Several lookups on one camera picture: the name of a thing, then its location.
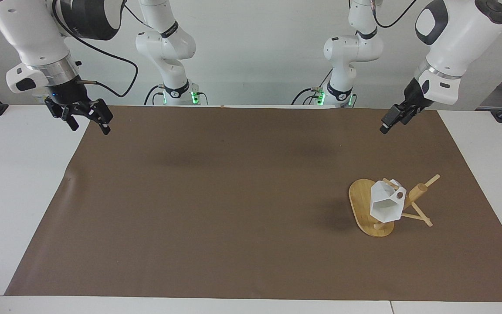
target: brown table mat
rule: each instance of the brown table mat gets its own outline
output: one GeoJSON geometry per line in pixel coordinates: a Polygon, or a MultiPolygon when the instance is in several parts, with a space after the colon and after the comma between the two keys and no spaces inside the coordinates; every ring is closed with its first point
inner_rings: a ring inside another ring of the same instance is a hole
{"type": "Polygon", "coordinates": [[[502,302],[502,225],[434,111],[386,136],[374,109],[113,112],[109,136],[86,131],[7,296],[502,302]],[[417,201],[434,227],[356,226],[356,179],[436,173],[417,201]]]}

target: table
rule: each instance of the table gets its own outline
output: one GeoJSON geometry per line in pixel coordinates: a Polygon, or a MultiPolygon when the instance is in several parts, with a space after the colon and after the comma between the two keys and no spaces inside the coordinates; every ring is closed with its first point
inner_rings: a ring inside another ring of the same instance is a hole
{"type": "MultiPolygon", "coordinates": [[[[490,113],[440,111],[502,223],[502,124],[490,113]]],[[[71,132],[44,106],[11,106],[0,117],[0,311],[58,313],[495,313],[502,304],[381,301],[2,297],[86,130],[71,132]]]]}

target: wooden base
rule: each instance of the wooden base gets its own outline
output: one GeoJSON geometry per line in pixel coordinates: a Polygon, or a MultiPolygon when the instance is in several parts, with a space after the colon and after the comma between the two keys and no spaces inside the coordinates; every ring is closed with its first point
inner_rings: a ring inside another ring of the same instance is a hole
{"type": "Polygon", "coordinates": [[[374,237],[388,236],[394,230],[394,221],[380,223],[369,215],[371,207],[371,187],[375,181],[359,179],[352,183],[348,195],[357,226],[364,233],[374,237]]]}

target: white table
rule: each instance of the white table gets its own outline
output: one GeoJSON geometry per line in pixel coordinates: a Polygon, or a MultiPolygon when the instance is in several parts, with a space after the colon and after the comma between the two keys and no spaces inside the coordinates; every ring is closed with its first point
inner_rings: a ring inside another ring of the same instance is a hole
{"type": "MultiPolygon", "coordinates": [[[[489,113],[440,111],[502,223],[502,124],[489,113]]],[[[88,122],[77,132],[45,106],[11,106],[0,117],[0,312],[18,313],[497,313],[502,304],[452,302],[3,297],[88,122]]]]}

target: white hexagonal object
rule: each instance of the white hexagonal object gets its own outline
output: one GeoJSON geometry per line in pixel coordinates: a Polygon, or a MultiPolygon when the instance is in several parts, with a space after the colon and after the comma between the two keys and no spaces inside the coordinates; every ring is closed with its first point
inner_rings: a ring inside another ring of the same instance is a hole
{"type": "Polygon", "coordinates": [[[370,214],[380,222],[399,220],[404,209],[406,189],[396,180],[391,182],[400,187],[398,191],[384,181],[377,181],[371,187],[370,214]]]}

